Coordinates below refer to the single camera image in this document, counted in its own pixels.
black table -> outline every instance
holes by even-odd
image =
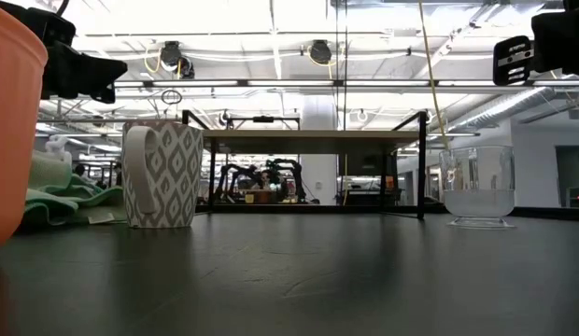
[[[0,335],[579,335],[579,223],[204,215],[0,249]]]

